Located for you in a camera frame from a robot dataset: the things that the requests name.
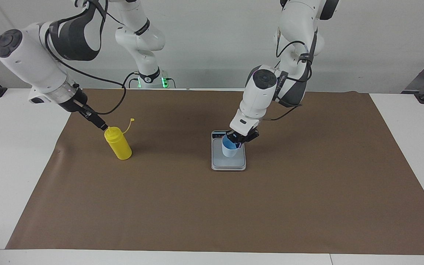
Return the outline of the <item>light blue plastic cup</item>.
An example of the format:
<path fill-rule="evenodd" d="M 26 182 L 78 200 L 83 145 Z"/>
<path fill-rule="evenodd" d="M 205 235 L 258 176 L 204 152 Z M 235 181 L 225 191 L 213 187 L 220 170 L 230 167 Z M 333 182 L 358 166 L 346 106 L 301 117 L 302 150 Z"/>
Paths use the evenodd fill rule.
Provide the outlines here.
<path fill-rule="evenodd" d="M 237 149 L 231 141 L 227 139 L 227 135 L 225 134 L 222 137 L 222 153 L 225 157 L 231 158 L 234 157 L 241 148 Z"/>

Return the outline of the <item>yellow squeeze seasoning bottle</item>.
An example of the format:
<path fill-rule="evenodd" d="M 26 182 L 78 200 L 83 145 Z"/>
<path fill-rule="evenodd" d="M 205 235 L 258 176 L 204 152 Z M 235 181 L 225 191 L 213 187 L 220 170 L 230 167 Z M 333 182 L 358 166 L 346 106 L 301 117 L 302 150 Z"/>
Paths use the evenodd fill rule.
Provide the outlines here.
<path fill-rule="evenodd" d="M 130 119 L 128 127 L 124 131 L 119 127 L 111 126 L 108 126 L 106 131 L 104 131 L 106 142 L 119 160 L 127 160 L 132 156 L 132 149 L 125 138 L 125 134 L 129 131 L 134 121 L 135 119 Z"/>

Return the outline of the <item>silver digital kitchen scale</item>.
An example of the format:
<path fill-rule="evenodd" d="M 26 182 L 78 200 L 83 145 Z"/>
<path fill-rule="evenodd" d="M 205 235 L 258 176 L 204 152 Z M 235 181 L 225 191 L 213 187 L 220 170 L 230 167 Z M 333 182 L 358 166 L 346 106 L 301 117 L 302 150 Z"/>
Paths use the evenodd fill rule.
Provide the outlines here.
<path fill-rule="evenodd" d="M 211 168 L 215 171 L 242 171 L 246 169 L 245 147 L 242 144 L 238 153 L 231 158 L 222 153 L 222 137 L 227 131 L 215 130 L 211 132 Z"/>

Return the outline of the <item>brown paper table mat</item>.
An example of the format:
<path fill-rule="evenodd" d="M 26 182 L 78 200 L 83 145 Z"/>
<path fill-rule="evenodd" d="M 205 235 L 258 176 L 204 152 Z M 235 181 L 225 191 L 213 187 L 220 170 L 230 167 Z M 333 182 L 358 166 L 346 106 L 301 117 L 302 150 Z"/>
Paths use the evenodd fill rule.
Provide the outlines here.
<path fill-rule="evenodd" d="M 128 91 L 105 119 L 135 119 L 127 160 L 71 114 L 6 248 L 424 255 L 424 190 L 368 94 L 308 92 L 214 171 L 241 99 Z"/>

